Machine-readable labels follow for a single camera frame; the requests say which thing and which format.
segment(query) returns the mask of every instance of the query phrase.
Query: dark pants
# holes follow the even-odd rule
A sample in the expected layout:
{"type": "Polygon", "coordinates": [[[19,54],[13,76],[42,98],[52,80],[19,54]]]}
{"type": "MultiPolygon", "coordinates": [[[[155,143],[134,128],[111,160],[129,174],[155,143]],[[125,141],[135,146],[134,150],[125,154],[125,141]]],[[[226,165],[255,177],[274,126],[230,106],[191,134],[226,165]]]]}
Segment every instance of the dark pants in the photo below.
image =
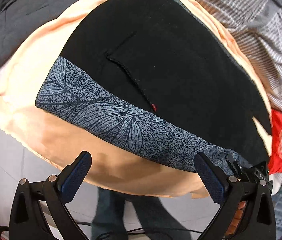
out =
{"type": "MultiPolygon", "coordinates": [[[[123,224],[123,213],[125,201],[133,204],[138,219],[143,228],[179,228],[185,229],[174,217],[163,207],[159,198],[148,196],[135,196],[119,193],[116,191],[98,188],[97,212],[92,221],[92,240],[107,232],[116,232],[110,235],[109,240],[127,240],[123,224]]],[[[160,231],[171,236],[173,240],[191,240],[187,231],[160,229],[160,231]]],[[[171,240],[162,233],[151,233],[145,230],[151,240],[171,240]]]]}

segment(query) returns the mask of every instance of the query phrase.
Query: peach cloth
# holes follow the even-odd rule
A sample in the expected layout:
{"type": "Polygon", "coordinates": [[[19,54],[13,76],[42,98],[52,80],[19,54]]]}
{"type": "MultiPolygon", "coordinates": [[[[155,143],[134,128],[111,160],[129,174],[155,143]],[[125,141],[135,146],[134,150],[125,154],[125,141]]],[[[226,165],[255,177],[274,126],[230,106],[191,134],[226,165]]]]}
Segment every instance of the peach cloth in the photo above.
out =
{"type": "MultiPolygon", "coordinates": [[[[92,155],[85,181],[134,195],[208,196],[196,173],[151,162],[107,143],[91,133],[35,107],[36,95],[66,41],[83,18],[107,0],[79,0],[57,19],[34,31],[7,65],[0,83],[0,127],[34,154],[62,169],[82,150],[92,155]]],[[[181,0],[220,39],[257,84],[268,110],[268,98],[250,62],[230,33],[196,1],[181,0]]]]}

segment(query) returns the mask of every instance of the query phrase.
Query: brown striped cloth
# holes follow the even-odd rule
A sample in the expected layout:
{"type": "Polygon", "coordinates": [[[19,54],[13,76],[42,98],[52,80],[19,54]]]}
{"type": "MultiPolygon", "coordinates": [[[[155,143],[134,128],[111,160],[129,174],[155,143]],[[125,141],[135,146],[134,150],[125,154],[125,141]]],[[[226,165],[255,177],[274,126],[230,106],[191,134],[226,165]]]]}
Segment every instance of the brown striped cloth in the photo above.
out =
{"type": "Polygon", "coordinates": [[[282,111],[282,0],[196,0],[233,35],[282,111]]]}

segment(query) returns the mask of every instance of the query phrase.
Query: gray striped shirt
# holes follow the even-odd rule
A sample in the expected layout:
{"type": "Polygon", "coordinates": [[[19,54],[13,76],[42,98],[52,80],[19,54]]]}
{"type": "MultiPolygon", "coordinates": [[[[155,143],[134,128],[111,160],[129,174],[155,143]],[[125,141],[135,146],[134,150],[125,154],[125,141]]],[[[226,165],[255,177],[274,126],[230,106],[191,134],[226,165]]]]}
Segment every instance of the gray striped shirt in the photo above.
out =
{"type": "Polygon", "coordinates": [[[235,38],[282,111],[282,0],[196,0],[235,38]]]}

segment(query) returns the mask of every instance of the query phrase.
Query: white striped fabric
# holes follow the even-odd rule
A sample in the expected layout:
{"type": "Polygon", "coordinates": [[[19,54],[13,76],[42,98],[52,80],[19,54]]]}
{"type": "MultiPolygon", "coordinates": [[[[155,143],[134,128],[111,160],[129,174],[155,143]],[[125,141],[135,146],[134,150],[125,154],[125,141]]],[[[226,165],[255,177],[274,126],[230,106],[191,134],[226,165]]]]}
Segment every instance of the white striped fabric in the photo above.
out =
{"type": "Polygon", "coordinates": [[[282,111],[282,0],[196,0],[233,35],[282,111]]]}

